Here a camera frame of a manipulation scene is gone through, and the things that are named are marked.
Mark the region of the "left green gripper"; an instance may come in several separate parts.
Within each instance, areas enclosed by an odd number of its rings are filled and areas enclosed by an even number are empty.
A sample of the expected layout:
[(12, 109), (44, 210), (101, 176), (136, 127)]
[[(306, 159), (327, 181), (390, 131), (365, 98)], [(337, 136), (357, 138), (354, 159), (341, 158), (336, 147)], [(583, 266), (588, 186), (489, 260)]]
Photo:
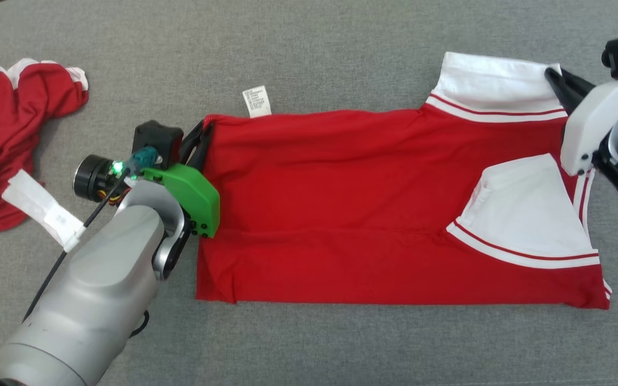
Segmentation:
[(220, 225), (220, 195), (204, 178), (204, 164), (214, 136), (214, 124), (198, 122), (184, 137), (180, 147), (180, 162), (169, 169), (144, 168), (142, 175), (148, 181), (160, 183), (181, 205), (190, 219), (196, 222), (199, 235), (212, 239)]

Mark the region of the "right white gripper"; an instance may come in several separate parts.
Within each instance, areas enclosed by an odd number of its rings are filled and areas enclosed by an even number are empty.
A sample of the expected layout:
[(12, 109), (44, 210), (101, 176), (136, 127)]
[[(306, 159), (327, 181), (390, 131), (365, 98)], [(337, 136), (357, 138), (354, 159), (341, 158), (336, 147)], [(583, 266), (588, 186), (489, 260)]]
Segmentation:
[(618, 80), (594, 86), (590, 81), (562, 69), (545, 70), (545, 78), (569, 115), (560, 151), (560, 166), (570, 176), (586, 170), (593, 154), (618, 122)]

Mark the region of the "red jersey white striped trim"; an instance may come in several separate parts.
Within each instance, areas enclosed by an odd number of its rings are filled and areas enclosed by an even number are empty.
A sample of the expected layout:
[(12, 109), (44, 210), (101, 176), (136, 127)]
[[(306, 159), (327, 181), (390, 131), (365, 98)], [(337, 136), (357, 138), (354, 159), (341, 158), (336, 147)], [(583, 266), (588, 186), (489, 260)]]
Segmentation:
[(208, 115), (197, 300), (607, 310), (547, 69), (447, 52), (418, 108)]

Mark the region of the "red shorts number 23 print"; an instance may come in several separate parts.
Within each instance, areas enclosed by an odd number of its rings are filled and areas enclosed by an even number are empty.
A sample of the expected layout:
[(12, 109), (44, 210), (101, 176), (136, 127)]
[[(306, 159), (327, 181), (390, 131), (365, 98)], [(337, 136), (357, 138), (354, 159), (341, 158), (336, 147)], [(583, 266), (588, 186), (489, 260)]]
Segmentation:
[(81, 68), (31, 58), (0, 66), (0, 232), (26, 218), (2, 193), (18, 171), (32, 173), (40, 130), (49, 120), (75, 113), (88, 98), (89, 81)]

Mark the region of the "left gripper black motor cylinder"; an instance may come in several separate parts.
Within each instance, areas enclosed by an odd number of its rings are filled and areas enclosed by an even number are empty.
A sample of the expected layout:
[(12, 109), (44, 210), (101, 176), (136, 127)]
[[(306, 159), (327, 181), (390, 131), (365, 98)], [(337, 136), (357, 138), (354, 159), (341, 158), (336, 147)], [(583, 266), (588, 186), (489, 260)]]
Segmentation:
[(122, 171), (122, 161), (95, 154), (88, 155), (75, 171), (72, 182), (73, 193), (79, 198), (96, 203), (108, 197), (108, 205), (120, 205), (130, 190), (129, 186), (119, 179)]

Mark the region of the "grey fabric sofa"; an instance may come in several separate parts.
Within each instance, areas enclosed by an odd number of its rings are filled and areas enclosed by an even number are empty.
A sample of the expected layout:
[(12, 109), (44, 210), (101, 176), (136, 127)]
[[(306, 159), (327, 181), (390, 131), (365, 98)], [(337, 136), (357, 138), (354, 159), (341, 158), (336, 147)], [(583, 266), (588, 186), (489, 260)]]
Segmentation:
[[(147, 120), (190, 130), (208, 113), (419, 107), (447, 51), (560, 63), (592, 83), (618, 37), (618, 0), (5, 0), (0, 65), (78, 66), (89, 101), (50, 122), (37, 178), (79, 218), (88, 154), (125, 157)], [(113, 362), (106, 386), (430, 384), (618, 386), (618, 194), (599, 174), (588, 227), (608, 311), (568, 306), (339, 306), (196, 301), (191, 240)]]

